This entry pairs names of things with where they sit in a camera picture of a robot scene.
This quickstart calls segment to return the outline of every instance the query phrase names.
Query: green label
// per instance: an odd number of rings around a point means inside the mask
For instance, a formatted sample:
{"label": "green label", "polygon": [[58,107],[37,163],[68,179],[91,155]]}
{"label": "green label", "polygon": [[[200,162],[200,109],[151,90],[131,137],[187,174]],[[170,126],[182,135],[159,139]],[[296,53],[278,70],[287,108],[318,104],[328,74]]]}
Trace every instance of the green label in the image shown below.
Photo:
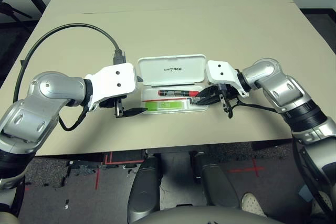
{"label": "green label", "polygon": [[146,102],[148,111],[183,109],[183,102]]}

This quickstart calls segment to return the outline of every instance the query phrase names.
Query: white shoe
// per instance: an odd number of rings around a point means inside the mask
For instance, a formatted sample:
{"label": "white shoe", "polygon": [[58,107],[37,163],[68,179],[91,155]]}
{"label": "white shoe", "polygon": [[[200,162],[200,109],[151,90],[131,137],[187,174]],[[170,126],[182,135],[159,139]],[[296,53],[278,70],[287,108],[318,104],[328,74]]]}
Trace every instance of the white shoe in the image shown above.
{"label": "white shoe", "polygon": [[257,198],[252,193],[245,193],[241,199],[241,203],[243,211],[267,217],[262,210]]}
{"label": "white shoe", "polygon": [[[319,194],[322,196],[324,202],[327,204],[327,206],[330,208],[330,210],[332,210],[332,204],[331,204],[331,200],[330,200],[329,196],[322,191],[319,191]],[[310,215],[322,214],[322,213],[324,213],[322,208],[317,203],[317,201],[315,199],[313,199],[312,202],[311,202],[311,214]]]}

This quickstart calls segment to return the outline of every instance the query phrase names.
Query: cable connector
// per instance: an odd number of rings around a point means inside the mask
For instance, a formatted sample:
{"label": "cable connector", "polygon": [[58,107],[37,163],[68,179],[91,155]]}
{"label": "cable connector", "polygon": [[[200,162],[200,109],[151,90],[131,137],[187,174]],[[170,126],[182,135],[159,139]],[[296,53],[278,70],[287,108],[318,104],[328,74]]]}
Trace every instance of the cable connector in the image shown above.
{"label": "cable connector", "polygon": [[121,51],[121,49],[116,49],[113,55],[113,65],[126,63],[125,53]]}

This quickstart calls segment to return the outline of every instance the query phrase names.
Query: beige table surface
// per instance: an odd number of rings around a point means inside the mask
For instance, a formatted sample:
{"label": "beige table surface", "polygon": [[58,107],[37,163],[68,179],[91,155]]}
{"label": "beige table surface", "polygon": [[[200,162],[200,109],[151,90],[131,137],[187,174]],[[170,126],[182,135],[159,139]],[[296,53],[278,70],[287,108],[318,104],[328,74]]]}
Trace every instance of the beige table surface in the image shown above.
{"label": "beige table surface", "polygon": [[[19,60],[44,33],[66,23],[82,22],[106,30],[125,50],[127,61],[141,57],[204,54],[243,69],[260,58],[279,60],[322,110],[336,119],[335,54],[291,0],[52,0],[0,89],[0,114],[12,103]],[[43,71],[84,77],[112,64],[114,48],[101,34],[72,28],[48,38],[26,70],[19,98]],[[124,100],[140,105],[138,92]],[[246,102],[269,106],[261,90]],[[64,108],[70,126],[81,108]],[[92,153],[179,145],[289,138],[281,116],[236,108],[229,119],[220,104],[205,112],[138,115],[116,119],[114,109],[89,113],[72,132],[59,125],[38,155]]]}

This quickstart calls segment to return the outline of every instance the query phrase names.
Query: red marker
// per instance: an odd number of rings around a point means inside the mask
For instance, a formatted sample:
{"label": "red marker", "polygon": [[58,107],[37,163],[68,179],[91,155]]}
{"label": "red marker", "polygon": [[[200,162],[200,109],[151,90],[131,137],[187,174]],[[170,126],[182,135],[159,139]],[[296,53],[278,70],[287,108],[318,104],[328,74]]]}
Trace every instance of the red marker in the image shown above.
{"label": "red marker", "polygon": [[158,94],[162,97],[195,97],[198,91],[190,90],[159,90]]}

